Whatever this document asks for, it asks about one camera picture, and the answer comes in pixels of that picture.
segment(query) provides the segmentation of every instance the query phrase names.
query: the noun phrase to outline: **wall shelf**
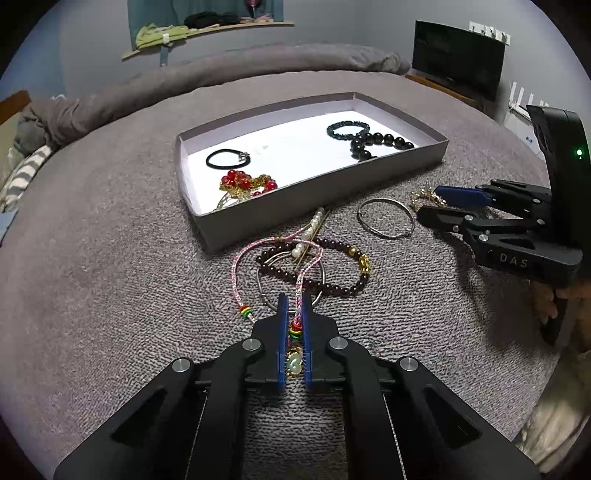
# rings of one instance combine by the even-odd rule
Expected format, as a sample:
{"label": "wall shelf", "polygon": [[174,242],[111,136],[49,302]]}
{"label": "wall shelf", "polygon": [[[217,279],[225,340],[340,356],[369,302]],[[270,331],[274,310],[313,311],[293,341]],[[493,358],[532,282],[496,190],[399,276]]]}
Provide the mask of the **wall shelf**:
{"label": "wall shelf", "polygon": [[[217,32],[226,31],[226,30],[241,30],[243,28],[293,27],[293,26],[295,26],[295,23],[293,23],[293,22],[260,22],[260,23],[244,23],[244,24],[238,24],[238,25],[225,25],[223,27],[201,28],[199,30],[189,32],[187,34],[186,38],[183,38],[181,40],[176,40],[176,42],[185,41],[185,40],[188,40],[189,38],[200,37],[201,35],[208,35],[208,34],[217,33]],[[139,55],[140,53],[143,53],[145,51],[150,51],[150,52],[154,53],[162,45],[163,44],[152,45],[151,47],[146,47],[146,48],[142,48],[140,50],[134,50],[134,51],[127,52],[125,55],[123,55],[121,57],[121,60],[130,59],[131,57]]]}

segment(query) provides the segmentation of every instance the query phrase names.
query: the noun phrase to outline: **curtain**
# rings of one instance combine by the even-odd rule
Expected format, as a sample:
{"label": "curtain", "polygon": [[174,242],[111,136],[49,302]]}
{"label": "curtain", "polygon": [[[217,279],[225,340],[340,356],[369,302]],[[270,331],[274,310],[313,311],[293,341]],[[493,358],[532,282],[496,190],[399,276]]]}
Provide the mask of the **curtain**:
{"label": "curtain", "polygon": [[[233,12],[239,17],[250,17],[244,0],[127,0],[127,11],[134,48],[139,29],[151,23],[158,27],[182,25],[189,15],[206,11]],[[283,21],[283,0],[262,0],[256,16],[263,14],[270,14],[275,21]]]}

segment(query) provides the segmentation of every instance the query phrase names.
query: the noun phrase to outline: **silver hoop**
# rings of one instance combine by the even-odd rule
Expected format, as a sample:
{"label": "silver hoop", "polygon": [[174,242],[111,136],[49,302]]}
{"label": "silver hoop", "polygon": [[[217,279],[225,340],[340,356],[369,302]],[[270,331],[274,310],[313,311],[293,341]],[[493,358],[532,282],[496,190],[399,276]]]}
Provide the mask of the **silver hoop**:
{"label": "silver hoop", "polygon": [[[268,267],[273,265],[274,263],[276,263],[278,260],[283,260],[284,258],[290,257],[291,256],[291,252],[280,252],[278,254],[273,255],[269,260],[267,260],[265,262],[265,265],[267,265]],[[326,282],[326,275],[324,273],[324,265],[322,264],[322,260],[318,262],[318,266],[320,267],[320,275],[322,276],[322,283]],[[273,310],[273,312],[277,311],[277,305],[274,305],[268,298],[267,295],[265,295],[262,292],[262,285],[261,285],[261,269],[259,268],[257,273],[256,273],[256,283],[258,284],[258,289],[259,289],[259,296],[261,298],[261,300],[263,301],[263,303],[265,305],[267,305],[271,310]],[[316,296],[316,298],[314,300],[312,300],[312,306],[315,306],[319,301],[320,298],[322,297],[322,292],[318,292],[318,295]],[[295,309],[289,309],[289,313],[290,314],[294,314],[296,312]]]}
{"label": "silver hoop", "polygon": [[[401,210],[403,210],[404,213],[407,214],[408,218],[410,218],[410,221],[411,221],[410,230],[406,230],[405,232],[399,233],[398,235],[388,235],[387,233],[380,232],[379,230],[375,229],[374,227],[369,226],[367,223],[365,223],[365,220],[363,220],[363,218],[362,218],[363,212],[361,211],[361,209],[370,203],[389,203],[390,205],[394,205],[394,206],[400,208]],[[377,199],[366,200],[361,205],[359,205],[359,208],[357,209],[357,220],[361,224],[361,226],[363,227],[364,230],[367,230],[369,233],[377,235],[378,237],[385,238],[386,240],[397,240],[399,238],[409,238],[413,235],[414,228],[417,226],[417,223],[414,219],[413,213],[409,210],[409,208],[405,204],[403,204],[402,202],[399,202],[398,200],[383,198],[383,197],[380,197]]]}

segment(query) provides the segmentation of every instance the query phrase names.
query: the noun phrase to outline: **pillow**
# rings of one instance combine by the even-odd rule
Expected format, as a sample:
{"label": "pillow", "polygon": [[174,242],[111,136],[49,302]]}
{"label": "pillow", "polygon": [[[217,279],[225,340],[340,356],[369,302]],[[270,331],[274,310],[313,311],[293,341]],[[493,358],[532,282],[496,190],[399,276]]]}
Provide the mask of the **pillow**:
{"label": "pillow", "polygon": [[14,137],[17,134],[17,122],[20,113],[15,113],[2,125],[0,125],[0,190],[4,187],[12,171],[18,167],[23,156],[15,148],[12,148]]}

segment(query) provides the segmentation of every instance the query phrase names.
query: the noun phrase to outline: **black bead bracelet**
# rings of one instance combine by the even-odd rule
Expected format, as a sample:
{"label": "black bead bracelet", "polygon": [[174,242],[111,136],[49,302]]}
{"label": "black bead bracelet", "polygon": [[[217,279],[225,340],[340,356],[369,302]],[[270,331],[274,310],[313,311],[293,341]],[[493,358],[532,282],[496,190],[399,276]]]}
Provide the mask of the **black bead bracelet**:
{"label": "black bead bracelet", "polygon": [[374,156],[365,149],[365,146],[382,144],[388,147],[395,147],[399,150],[410,150],[411,148],[414,148],[412,142],[406,142],[402,137],[394,138],[392,134],[382,135],[379,132],[374,134],[364,134],[362,132],[361,134],[355,135],[353,140],[351,140],[351,154],[353,155],[353,158],[359,161],[369,160],[370,158],[374,158]]}
{"label": "black bead bracelet", "polygon": [[[351,286],[350,288],[341,287],[339,285],[334,285],[330,283],[322,283],[317,280],[311,280],[309,278],[304,278],[304,288],[312,292],[321,291],[323,294],[332,297],[345,298],[355,296],[359,292],[361,292],[369,281],[369,259],[367,255],[364,254],[361,250],[358,250],[356,247],[347,245],[343,242],[335,242],[334,240],[327,240],[322,238],[317,238],[315,242],[323,248],[338,250],[339,252],[343,252],[348,256],[352,257],[359,263],[359,269],[361,270],[361,274],[359,275],[359,280],[355,283],[355,285]],[[260,265],[261,273],[263,275],[270,275],[272,277],[279,278],[280,280],[295,284],[297,280],[297,275],[295,273],[288,272],[287,270],[284,270],[282,268],[266,265],[266,262],[274,255],[281,252],[291,251],[295,247],[295,242],[290,244],[280,243],[277,244],[275,247],[270,248],[269,250],[263,250],[261,254],[256,258],[256,262]]]}
{"label": "black bead bracelet", "polygon": [[[356,134],[338,134],[335,130],[343,127],[361,127],[363,130]],[[326,128],[326,133],[328,133],[329,137],[334,138],[335,140],[353,140],[356,135],[368,134],[369,133],[369,125],[364,122],[353,122],[351,120],[344,120],[342,122],[337,122],[335,124],[329,125]]]}

